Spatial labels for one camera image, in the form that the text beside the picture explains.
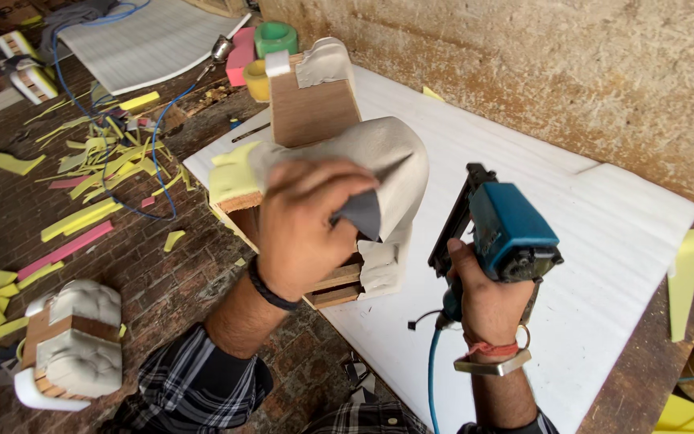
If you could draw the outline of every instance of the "white foam sheet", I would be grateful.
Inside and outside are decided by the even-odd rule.
[[[427,258],[465,181],[480,162],[514,182],[561,240],[566,262],[548,273],[529,328],[526,365],[537,404],[563,433],[577,430],[629,340],[652,294],[694,221],[694,204],[610,164],[564,151],[424,96],[355,67],[363,119],[395,116],[427,147],[430,175],[414,219],[406,281],[400,293],[354,301],[322,312],[376,373],[423,421],[432,318],[417,331],[406,322],[441,306],[446,290]],[[269,122],[263,111],[209,144],[185,164],[207,185],[210,158],[254,140],[231,138]],[[475,420],[470,381],[453,369],[467,350],[460,332],[442,333],[436,354],[435,402],[441,432]]]
[[[133,3],[142,5],[145,0]],[[109,15],[126,10],[130,6],[117,6]],[[118,22],[73,25],[59,37],[112,95],[120,95],[194,68],[207,59],[218,36],[240,20],[210,14],[182,0],[151,0]]]

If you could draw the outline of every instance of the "pink foam scrap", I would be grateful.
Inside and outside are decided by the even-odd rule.
[[[50,184],[50,186],[48,188],[76,187],[77,185],[81,184],[82,181],[86,180],[89,177],[90,177],[90,175],[86,174],[85,176],[78,176],[76,178],[62,179],[60,181],[53,181],[53,183]]]
[[[70,242],[64,244],[63,246],[60,246],[57,250],[54,250],[47,256],[43,256],[42,258],[34,261],[31,265],[28,265],[24,269],[18,271],[18,281],[21,281],[26,277],[31,276],[34,273],[34,271],[39,270],[45,265],[49,263],[56,263],[62,260],[63,258],[67,257],[68,255],[72,254],[73,252],[82,249],[82,247],[87,246],[91,242],[100,238],[103,234],[110,232],[112,229],[114,229],[114,226],[111,226],[111,220],[107,220],[106,222],[101,223],[100,225],[83,233],[82,235],[76,237]]]
[[[253,34],[256,27],[244,27],[237,30],[232,43],[235,49],[229,53],[227,59],[227,77],[232,86],[244,86],[243,69],[245,66],[256,60],[256,50],[253,42]]]

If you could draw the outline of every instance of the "hand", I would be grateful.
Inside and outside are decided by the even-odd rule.
[[[467,339],[495,346],[513,344],[535,283],[494,282],[478,265],[472,244],[452,238],[447,247],[452,260],[448,276],[462,280],[462,328]]]
[[[270,291],[298,301],[352,255],[358,230],[329,218],[354,194],[376,188],[371,172],[349,160],[275,165],[261,203],[258,272]]]

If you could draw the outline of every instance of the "wooden frame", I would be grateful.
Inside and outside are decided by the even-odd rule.
[[[285,147],[311,146],[340,135],[361,122],[360,112],[347,80],[299,89],[295,66],[304,55],[288,58],[291,72],[269,79],[272,139]],[[227,227],[258,252],[258,214],[261,193],[245,194],[210,207]],[[313,286],[304,301],[313,309],[353,301],[364,292],[360,286],[362,258],[355,254],[340,268]]]

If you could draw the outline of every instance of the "tiled floor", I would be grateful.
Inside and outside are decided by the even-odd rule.
[[[77,94],[84,92],[90,74],[75,59],[62,64],[69,87]],[[165,142],[183,160],[228,131],[228,115],[244,119],[263,107],[253,103],[246,91],[236,92],[188,119]],[[78,127],[39,150],[41,143],[35,143],[35,138],[81,114],[75,107],[67,106],[55,115],[23,126],[23,122],[45,108],[23,101],[0,112],[0,151],[21,159],[47,155],[27,176],[0,170],[0,270],[19,270],[70,241],[73,237],[59,236],[41,242],[39,233],[84,206],[81,201],[72,201],[65,190],[49,190],[47,182],[35,183],[54,175],[59,158],[72,153],[65,147],[66,139],[83,141],[86,133],[86,127]],[[174,163],[165,167],[174,172]],[[155,181],[144,175],[121,184],[115,193],[123,201],[135,204],[157,188]],[[128,326],[122,342],[122,389],[95,400],[83,411],[69,414],[25,408],[14,397],[11,387],[0,388],[0,432],[93,432],[111,416],[125,395],[136,390],[140,362],[159,344],[205,318],[220,295],[239,277],[242,269],[235,261],[241,257],[249,259],[252,251],[217,222],[205,204],[204,191],[198,188],[187,192],[181,182],[170,191],[178,211],[176,220],[155,222],[124,210],[112,214],[112,232],[66,258],[65,267],[59,272],[15,296],[6,311],[8,320],[21,317],[30,301],[57,291],[75,278],[97,280],[120,291],[122,321]],[[168,215],[169,205],[160,195],[146,211]],[[179,229],[187,235],[172,252],[163,252],[168,232]],[[21,330],[1,343],[23,336]],[[348,357],[349,348],[309,307],[304,306],[289,317],[260,354],[273,372],[275,390],[251,421],[236,432],[297,432],[315,410],[335,408],[347,399],[349,387],[340,362]],[[390,399],[381,386],[377,393]]]

